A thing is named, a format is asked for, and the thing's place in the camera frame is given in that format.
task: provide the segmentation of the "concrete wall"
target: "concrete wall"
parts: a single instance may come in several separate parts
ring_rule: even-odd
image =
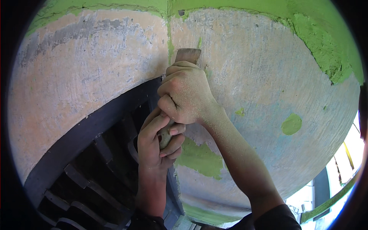
[[[196,47],[201,37],[201,67],[208,73],[212,94],[264,161],[283,199],[325,167],[358,109],[360,89],[354,74],[331,85],[300,38],[268,17],[247,12],[200,10],[184,22],[172,18],[171,35],[176,49]],[[285,135],[281,126],[291,113],[301,117],[302,126]],[[185,135],[198,146],[207,144],[213,155],[208,165],[198,168],[177,160],[183,202],[243,217],[249,200],[225,164],[213,177],[199,173],[215,167],[210,158],[220,155],[209,133],[192,124]]]
[[[199,65],[212,93],[264,160],[281,196],[287,198],[323,169],[358,108],[354,73],[331,85],[305,43],[266,16],[207,9],[186,17],[170,17],[166,24],[167,19],[147,12],[83,10],[25,37],[8,108],[11,150],[23,183],[43,154],[74,125],[163,74],[168,56],[173,62],[178,48],[197,47],[200,40]],[[281,126],[292,113],[300,116],[302,125],[286,135]],[[188,143],[210,149],[205,155],[208,163],[200,167],[184,163],[186,151],[177,160],[185,211],[212,224],[249,213],[247,197],[236,187],[207,131],[193,124],[185,135]],[[220,162],[214,164],[216,173],[209,174],[215,161]]]
[[[24,184],[43,154],[110,100],[165,73],[165,21],[147,12],[68,14],[26,37],[9,90],[11,150]]]

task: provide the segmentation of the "green paint patch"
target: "green paint patch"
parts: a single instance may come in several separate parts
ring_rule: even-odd
[[[241,116],[241,117],[244,117],[244,116],[245,116],[245,114],[244,114],[244,108],[240,108],[240,110],[235,111],[235,114],[236,114],[236,115],[239,115],[239,116]]]
[[[183,208],[184,208],[186,215],[202,220],[214,226],[218,226],[224,223],[234,222],[234,221],[242,219],[242,217],[238,217],[238,216],[226,216],[223,214],[216,213],[214,211],[204,210],[204,209],[201,209],[195,206],[191,206],[184,202],[183,202]]]
[[[281,130],[285,135],[293,135],[301,128],[302,120],[295,113],[290,114],[281,125]]]
[[[171,39],[171,25],[170,25],[170,21],[171,19],[168,18],[167,19],[167,49],[168,49],[168,58],[169,58],[169,65],[171,65],[171,57],[174,55],[174,45],[173,45],[173,41]]]
[[[201,49],[201,48],[202,48],[202,37],[199,37],[197,49]]]
[[[192,139],[185,137],[181,148],[182,153],[175,165],[187,166],[207,177],[221,179],[222,157],[212,152],[206,143],[198,146]]]
[[[207,65],[206,65],[206,66],[205,66],[205,68],[204,68],[204,72],[205,72],[205,74],[206,74],[206,78],[207,78],[207,79],[210,79],[210,78],[211,78],[211,76],[212,76],[212,70],[208,70]]]

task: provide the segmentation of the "finger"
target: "finger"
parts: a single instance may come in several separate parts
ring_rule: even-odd
[[[165,127],[170,121],[168,116],[157,116],[140,132],[141,137],[153,140],[157,132]]]
[[[166,157],[169,158],[170,160],[175,160],[176,158],[178,158],[181,154],[181,147],[178,148],[174,153],[167,155]]]
[[[161,165],[162,167],[165,167],[165,168],[170,168],[171,166],[173,166],[174,162],[175,162],[176,159],[170,159],[168,158],[167,156],[163,157],[162,160],[161,160]]]
[[[167,81],[166,83],[160,85],[157,89],[157,94],[160,97],[163,97],[165,94],[170,95],[170,92],[175,89],[175,86],[172,81]]]
[[[142,127],[141,127],[141,131],[158,115],[160,115],[161,113],[161,109],[157,106],[146,118],[146,120],[144,121]]]
[[[174,135],[177,135],[177,134],[180,134],[180,133],[184,133],[185,132],[185,124],[174,123],[173,126],[168,128],[168,131],[169,131],[171,136],[174,136]]]
[[[173,136],[169,144],[163,150],[160,151],[159,156],[164,157],[174,153],[177,149],[181,148],[181,145],[183,144],[184,140],[185,136],[183,134]]]
[[[169,95],[165,94],[163,97],[161,97],[160,100],[157,102],[157,105],[171,119],[175,120],[175,117],[178,117],[177,106]]]
[[[166,78],[170,78],[170,75],[179,72],[179,71],[184,71],[184,70],[192,70],[192,67],[181,67],[181,66],[170,66],[169,68],[166,69]]]
[[[171,66],[192,67],[192,68],[199,69],[199,67],[196,64],[193,64],[193,63],[188,62],[188,61],[177,61],[174,64],[172,64]]]

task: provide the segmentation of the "left hand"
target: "left hand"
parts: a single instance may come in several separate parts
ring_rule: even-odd
[[[138,135],[140,167],[159,169],[166,172],[181,154],[181,145],[185,139],[182,134],[185,131],[185,124],[175,123],[169,128],[169,132],[173,137],[167,147],[160,151],[157,132],[165,127],[169,121],[170,118],[162,113],[158,107],[146,118]]]

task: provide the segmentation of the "crack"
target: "crack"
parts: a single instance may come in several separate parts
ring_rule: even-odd
[[[97,66],[97,69],[98,69],[98,82],[100,84],[100,90],[101,90],[101,93],[102,93],[102,96],[103,96],[103,102],[106,103],[106,97],[105,95],[103,94],[103,90],[102,90],[102,85],[101,85],[101,80],[100,80],[100,67],[98,67],[98,64],[97,64],[97,60],[95,58],[95,62],[96,62],[96,66]]]

